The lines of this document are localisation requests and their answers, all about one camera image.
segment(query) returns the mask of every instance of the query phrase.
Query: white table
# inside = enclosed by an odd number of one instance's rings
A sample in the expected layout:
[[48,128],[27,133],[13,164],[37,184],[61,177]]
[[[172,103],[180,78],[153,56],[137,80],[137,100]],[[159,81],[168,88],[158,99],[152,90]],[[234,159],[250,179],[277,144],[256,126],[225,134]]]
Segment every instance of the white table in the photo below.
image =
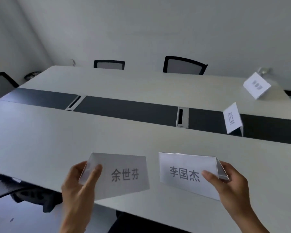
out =
[[[22,87],[291,119],[275,83],[260,100],[243,79],[53,66]],[[249,181],[254,210],[271,232],[291,232],[291,144],[0,101],[0,173],[60,191],[91,152],[147,157],[150,189],[96,203],[191,232],[239,232],[221,203],[159,182],[159,152],[213,155]]]

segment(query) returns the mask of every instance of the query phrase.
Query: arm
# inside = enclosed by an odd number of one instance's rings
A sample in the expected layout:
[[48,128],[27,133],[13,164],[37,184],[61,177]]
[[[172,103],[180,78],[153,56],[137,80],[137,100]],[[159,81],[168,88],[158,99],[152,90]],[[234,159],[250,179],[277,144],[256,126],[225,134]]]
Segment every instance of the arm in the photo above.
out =
[[86,161],[74,165],[61,187],[64,219],[60,233],[83,233],[91,219],[95,200],[95,185],[101,175],[102,166],[97,165],[85,185],[81,185],[79,178],[85,165]]
[[251,207],[247,179],[229,163],[220,162],[231,181],[223,182],[207,171],[203,171],[202,175],[216,188],[229,215],[242,233],[269,233]]

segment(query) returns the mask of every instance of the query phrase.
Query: chinese characters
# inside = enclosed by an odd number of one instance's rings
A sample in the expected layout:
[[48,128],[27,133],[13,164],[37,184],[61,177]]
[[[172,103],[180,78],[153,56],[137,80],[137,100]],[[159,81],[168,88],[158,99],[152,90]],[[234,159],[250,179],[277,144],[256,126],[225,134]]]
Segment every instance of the chinese characters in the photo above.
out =
[[258,90],[261,90],[263,87],[259,84],[259,83],[257,83],[256,82],[256,80],[254,80],[253,82],[252,82],[252,84],[256,87],[256,89],[258,89]]
[[228,119],[230,121],[230,125],[232,125],[234,123],[234,119],[233,119],[233,114],[232,112],[231,113],[228,113]]
[[198,172],[195,172],[193,169],[192,171],[189,171],[189,173],[191,174],[188,176],[186,168],[176,168],[174,166],[170,167],[170,174],[172,174],[173,177],[177,175],[179,176],[180,179],[185,179],[185,180],[189,180],[189,177],[190,177],[190,181],[200,182]]
[[122,176],[120,174],[123,175],[123,180],[137,180],[138,179],[138,173],[139,169],[132,169],[132,172],[129,171],[129,168],[124,168],[123,172],[120,172],[118,169],[115,169],[115,171],[111,174],[112,176],[112,182],[117,182],[118,180],[120,181],[122,178]]

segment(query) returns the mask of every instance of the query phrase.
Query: floor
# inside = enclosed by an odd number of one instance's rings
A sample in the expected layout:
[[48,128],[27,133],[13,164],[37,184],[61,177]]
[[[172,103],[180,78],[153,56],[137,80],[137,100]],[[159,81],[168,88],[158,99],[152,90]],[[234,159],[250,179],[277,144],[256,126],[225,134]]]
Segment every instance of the floor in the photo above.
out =
[[[50,213],[43,213],[40,205],[24,201],[16,203],[9,195],[0,199],[0,233],[58,232],[61,218],[62,204]],[[95,205],[86,232],[106,233],[115,220],[114,209]]]

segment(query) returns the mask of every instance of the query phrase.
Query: folded name card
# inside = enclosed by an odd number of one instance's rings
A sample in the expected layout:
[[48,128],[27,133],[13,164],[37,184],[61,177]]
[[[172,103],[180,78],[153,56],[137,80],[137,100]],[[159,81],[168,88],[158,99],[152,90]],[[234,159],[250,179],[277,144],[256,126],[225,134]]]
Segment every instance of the folded name card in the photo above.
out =
[[206,170],[220,179],[229,180],[219,160],[214,156],[159,153],[159,180],[167,185],[220,200],[217,190],[203,176]]
[[139,192],[150,188],[145,156],[92,153],[79,179],[85,184],[92,170],[102,165],[95,187],[95,200]]
[[241,121],[241,115],[238,112],[236,102],[223,111],[223,116],[228,134],[237,128],[241,128],[241,136],[244,136],[244,126]]
[[244,88],[255,98],[263,95],[271,85],[265,81],[258,73],[254,73],[244,82]]

